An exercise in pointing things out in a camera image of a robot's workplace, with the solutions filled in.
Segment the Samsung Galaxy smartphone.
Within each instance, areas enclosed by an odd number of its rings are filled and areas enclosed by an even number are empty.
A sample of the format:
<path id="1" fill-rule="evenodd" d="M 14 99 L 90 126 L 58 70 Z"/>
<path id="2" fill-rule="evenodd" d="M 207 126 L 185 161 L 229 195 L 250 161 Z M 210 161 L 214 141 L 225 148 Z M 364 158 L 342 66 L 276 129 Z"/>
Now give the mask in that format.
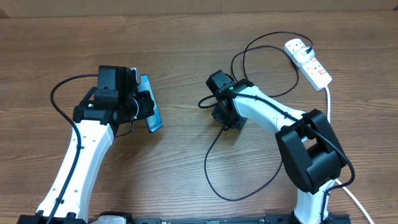
<path id="1" fill-rule="evenodd" d="M 150 85 L 149 77 L 146 74 L 141 76 L 141 84 L 138 86 L 138 90 L 148 91 L 150 93 L 151 100 L 153 101 L 153 106 L 151 106 L 151 108 L 153 109 L 154 114 L 146 118 L 146 124 L 149 132 L 154 133 L 163 126 L 163 122 Z"/>

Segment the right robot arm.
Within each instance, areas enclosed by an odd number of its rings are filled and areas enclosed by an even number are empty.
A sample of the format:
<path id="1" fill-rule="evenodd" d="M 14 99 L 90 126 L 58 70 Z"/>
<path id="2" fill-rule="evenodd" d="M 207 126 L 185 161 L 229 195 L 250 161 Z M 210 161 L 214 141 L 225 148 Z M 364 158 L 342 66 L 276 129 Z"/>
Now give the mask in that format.
<path id="1" fill-rule="evenodd" d="M 242 129 L 250 119 L 274 134 L 281 164 L 298 188 L 290 223 L 332 223 L 327 205 L 344 167 L 352 168 L 326 115 L 285 106 L 266 96 L 247 79 L 235 81 L 222 70 L 211 74 L 207 87 L 217 102 L 212 116 L 222 129 Z"/>

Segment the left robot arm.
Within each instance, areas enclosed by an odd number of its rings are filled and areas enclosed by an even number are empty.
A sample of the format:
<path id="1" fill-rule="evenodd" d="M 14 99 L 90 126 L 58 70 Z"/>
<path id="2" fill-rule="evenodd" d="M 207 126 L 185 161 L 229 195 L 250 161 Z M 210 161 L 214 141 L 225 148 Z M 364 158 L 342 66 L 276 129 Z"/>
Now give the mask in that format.
<path id="1" fill-rule="evenodd" d="M 90 198 L 120 125 L 145 120 L 149 132 L 162 127 L 149 77 L 135 67 L 99 66 L 98 84 L 67 118 L 70 144 L 52 188 L 34 215 L 19 223 L 88 223 Z"/>

